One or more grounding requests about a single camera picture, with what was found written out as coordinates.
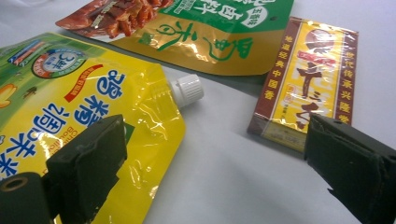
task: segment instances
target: white screw cap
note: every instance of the white screw cap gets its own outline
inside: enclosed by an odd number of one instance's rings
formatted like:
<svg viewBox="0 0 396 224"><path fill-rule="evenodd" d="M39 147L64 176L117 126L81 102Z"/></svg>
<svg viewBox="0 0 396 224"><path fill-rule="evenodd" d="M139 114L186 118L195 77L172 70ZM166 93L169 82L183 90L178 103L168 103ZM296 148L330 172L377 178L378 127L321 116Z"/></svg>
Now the white screw cap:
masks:
<svg viewBox="0 0 396 224"><path fill-rule="evenodd" d="M188 75L171 81L170 87L178 108L204 97L204 89L197 75Z"/></svg>

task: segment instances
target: brown and yellow box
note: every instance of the brown and yellow box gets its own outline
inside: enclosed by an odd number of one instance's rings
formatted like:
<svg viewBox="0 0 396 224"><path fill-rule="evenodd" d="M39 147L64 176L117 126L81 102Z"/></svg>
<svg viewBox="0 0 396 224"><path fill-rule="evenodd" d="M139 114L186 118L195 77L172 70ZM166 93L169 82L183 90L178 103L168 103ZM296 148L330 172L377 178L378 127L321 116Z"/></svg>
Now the brown and yellow box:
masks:
<svg viewBox="0 0 396 224"><path fill-rule="evenodd" d="M247 130L303 152L312 113L351 124L357 46L358 32L290 17Z"/></svg>

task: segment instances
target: yellow pouch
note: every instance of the yellow pouch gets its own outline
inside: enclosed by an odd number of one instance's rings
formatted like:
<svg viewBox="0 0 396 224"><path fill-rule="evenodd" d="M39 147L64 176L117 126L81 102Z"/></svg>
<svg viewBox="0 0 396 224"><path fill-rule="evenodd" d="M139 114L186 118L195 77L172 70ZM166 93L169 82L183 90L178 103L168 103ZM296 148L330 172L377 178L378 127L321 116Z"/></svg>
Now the yellow pouch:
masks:
<svg viewBox="0 0 396 224"><path fill-rule="evenodd" d="M142 223L185 133L161 66L43 34L0 49L0 73L0 180L45 174L62 146L122 114L128 159L93 223Z"/></svg>

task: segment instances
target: brand logo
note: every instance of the brand logo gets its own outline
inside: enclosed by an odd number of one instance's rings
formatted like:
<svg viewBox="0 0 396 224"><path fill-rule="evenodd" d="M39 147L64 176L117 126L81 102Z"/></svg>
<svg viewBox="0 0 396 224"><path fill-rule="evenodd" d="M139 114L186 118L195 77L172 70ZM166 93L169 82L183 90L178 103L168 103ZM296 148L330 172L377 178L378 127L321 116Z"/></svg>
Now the brand logo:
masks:
<svg viewBox="0 0 396 224"><path fill-rule="evenodd" d="M84 54L73 49L50 49L33 64L33 73L38 77L62 77L85 63Z"/></svg>

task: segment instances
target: food package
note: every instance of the food package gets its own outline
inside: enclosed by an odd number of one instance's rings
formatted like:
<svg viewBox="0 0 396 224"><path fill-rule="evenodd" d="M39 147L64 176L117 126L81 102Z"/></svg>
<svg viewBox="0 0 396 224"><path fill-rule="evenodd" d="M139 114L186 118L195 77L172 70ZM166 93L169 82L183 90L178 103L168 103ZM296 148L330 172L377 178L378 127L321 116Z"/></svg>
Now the food package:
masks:
<svg viewBox="0 0 396 224"><path fill-rule="evenodd" d="M55 34L1 48L0 74L0 180L44 175L51 155L122 114L128 159L93 223L142 223L185 133L176 102L201 98L199 79L169 82L157 63Z"/></svg>
<svg viewBox="0 0 396 224"><path fill-rule="evenodd" d="M358 35L291 17L247 130L302 152L313 113L351 124Z"/></svg>
<svg viewBox="0 0 396 224"><path fill-rule="evenodd" d="M93 0L56 24L199 72L263 75L293 0Z"/></svg>

